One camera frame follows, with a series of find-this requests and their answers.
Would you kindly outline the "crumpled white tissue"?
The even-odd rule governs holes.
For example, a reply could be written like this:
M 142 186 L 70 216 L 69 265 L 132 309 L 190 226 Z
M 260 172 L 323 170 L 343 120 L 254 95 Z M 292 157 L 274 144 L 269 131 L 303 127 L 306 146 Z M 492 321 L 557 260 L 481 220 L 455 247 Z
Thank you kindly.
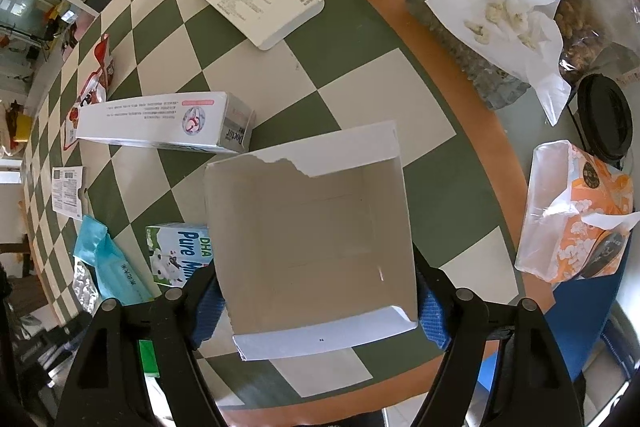
M 553 19 L 560 0 L 406 1 L 489 109 L 511 105 L 532 89 L 548 123 L 558 123 L 570 98 Z

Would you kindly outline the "red white snack wrapper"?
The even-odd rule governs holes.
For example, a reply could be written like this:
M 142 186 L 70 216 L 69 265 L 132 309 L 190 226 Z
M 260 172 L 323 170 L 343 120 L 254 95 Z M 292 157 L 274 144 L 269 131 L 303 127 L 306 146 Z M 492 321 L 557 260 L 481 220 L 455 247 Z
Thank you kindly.
M 81 107 L 103 103 L 107 98 L 107 91 L 111 87 L 114 76 L 113 57 L 110 51 L 110 35 L 101 35 L 93 48 L 93 56 L 98 67 L 87 77 L 77 98 L 67 112 L 63 124 L 63 150 L 68 150 L 77 141 L 79 112 Z

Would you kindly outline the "long white toothpaste box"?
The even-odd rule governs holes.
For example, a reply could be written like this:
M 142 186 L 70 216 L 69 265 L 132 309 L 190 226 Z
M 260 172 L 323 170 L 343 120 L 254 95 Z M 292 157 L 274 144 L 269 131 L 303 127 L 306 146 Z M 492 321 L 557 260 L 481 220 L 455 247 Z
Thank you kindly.
M 248 151 L 255 112 L 229 92 L 137 96 L 79 109 L 79 140 L 207 154 Z

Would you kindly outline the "small milk carton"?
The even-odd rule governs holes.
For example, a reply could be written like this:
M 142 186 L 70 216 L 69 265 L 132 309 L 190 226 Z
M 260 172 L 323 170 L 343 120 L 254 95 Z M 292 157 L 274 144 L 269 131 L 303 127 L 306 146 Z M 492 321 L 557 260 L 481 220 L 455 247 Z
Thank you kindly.
M 214 257 L 206 225 L 149 225 L 145 228 L 145 237 L 151 273 L 160 286 L 183 287 Z

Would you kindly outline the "green white checkered table mat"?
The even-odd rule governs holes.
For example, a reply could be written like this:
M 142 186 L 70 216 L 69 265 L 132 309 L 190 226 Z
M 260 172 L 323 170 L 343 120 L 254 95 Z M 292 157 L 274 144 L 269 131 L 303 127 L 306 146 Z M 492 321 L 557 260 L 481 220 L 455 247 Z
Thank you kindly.
M 323 11 L 259 51 L 204 0 L 112 0 L 89 26 L 35 111 L 25 148 L 24 199 L 38 275 L 55 318 L 79 311 L 72 291 L 76 221 L 53 210 L 54 168 L 84 170 L 85 208 L 137 270 L 145 230 L 205 217 L 208 156 L 79 142 L 63 122 L 110 39 L 112 98 L 227 91 L 255 113 L 250 144 L 270 147 L 391 120 L 396 124 L 414 243 L 459 286 L 489 301 L 551 287 L 512 262 L 526 182 L 502 124 L 405 0 L 326 0 Z

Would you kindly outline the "blue folder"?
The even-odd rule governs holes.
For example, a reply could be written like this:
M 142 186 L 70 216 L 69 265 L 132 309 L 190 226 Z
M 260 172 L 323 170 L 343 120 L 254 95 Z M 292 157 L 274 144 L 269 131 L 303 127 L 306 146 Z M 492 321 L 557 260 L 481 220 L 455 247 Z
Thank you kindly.
M 573 381 L 604 329 L 620 289 L 628 257 L 629 246 L 615 274 L 565 282 L 553 291 L 555 304 L 544 317 Z

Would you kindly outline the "white cardboard box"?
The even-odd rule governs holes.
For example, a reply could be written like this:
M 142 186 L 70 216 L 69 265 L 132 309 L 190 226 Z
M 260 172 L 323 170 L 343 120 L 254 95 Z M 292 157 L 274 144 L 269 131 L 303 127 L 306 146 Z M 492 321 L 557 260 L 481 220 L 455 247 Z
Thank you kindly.
M 393 122 L 213 161 L 204 195 L 217 279 L 242 359 L 320 355 L 416 328 Z

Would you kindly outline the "light blue plastic bag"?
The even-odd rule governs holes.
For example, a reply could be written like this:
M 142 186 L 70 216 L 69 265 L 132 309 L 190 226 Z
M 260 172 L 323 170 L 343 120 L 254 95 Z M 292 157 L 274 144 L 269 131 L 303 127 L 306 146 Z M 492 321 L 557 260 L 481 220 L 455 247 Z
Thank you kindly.
M 115 298 L 124 306 L 153 299 L 149 289 L 114 243 L 107 227 L 85 215 L 77 235 L 74 256 L 96 272 L 96 283 L 103 298 Z

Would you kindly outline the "black round container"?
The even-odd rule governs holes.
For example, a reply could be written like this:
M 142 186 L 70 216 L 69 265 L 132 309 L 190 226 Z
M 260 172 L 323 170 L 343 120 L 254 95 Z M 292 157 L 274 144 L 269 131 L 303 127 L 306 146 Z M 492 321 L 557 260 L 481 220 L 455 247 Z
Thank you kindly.
M 634 132 L 622 89 L 611 78 L 591 74 L 580 80 L 577 104 L 582 134 L 591 153 L 619 166 L 630 149 Z

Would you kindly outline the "orange white tissue pack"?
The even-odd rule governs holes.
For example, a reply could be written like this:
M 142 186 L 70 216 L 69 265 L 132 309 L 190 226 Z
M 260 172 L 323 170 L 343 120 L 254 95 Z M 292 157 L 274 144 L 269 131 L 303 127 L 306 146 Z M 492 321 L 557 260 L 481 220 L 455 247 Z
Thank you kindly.
M 533 153 L 515 268 L 556 285 L 614 274 L 639 223 L 634 181 L 566 140 Z

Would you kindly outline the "silver pill blister pack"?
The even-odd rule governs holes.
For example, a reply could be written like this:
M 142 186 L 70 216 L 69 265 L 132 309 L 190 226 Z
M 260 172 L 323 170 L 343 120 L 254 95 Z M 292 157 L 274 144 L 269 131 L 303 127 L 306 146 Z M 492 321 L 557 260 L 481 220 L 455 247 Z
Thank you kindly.
M 72 284 L 73 292 L 81 308 L 90 313 L 96 313 L 96 309 L 102 301 L 99 289 L 94 283 L 88 265 L 77 257 L 74 258 L 74 279 Z

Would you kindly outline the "white printed leaflet packet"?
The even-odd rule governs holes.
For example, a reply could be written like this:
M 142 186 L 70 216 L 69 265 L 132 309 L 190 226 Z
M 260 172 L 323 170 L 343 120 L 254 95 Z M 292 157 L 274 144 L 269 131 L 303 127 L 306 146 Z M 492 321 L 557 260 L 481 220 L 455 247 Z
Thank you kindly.
M 81 221 L 84 217 L 80 192 L 84 187 L 84 167 L 52 168 L 52 209 L 61 216 Z

